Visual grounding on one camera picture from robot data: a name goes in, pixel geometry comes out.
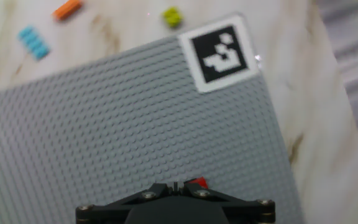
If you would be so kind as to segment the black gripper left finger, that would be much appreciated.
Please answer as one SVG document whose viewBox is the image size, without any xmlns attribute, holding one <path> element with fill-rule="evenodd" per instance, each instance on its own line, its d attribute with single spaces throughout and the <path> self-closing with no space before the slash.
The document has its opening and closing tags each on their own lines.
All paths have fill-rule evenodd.
<svg viewBox="0 0 358 224">
<path fill-rule="evenodd" d="M 92 224 L 104 223 L 106 221 L 123 222 L 129 212 L 138 205 L 143 205 L 154 200 L 173 196 L 175 194 L 175 183 L 155 183 L 149 189 L 137 192 L 128 197 L 107 205 L 88 204 L 76 207 L 75 223 Z"/>
</svg>

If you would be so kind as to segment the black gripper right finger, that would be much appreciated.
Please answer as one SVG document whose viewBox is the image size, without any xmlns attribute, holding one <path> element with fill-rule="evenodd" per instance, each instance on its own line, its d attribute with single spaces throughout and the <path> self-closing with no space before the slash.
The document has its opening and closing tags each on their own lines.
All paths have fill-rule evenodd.
<svg viewBox="0 0 358 224">
<path fill-rule="evenodd" d="M 246 223 L 275 223 L 275 202 L 270 199 L 242 200 L 197 183 L 181 187 L 181 195 L 217 205 L 230 218 L 244 218 Z"/>
</svg>

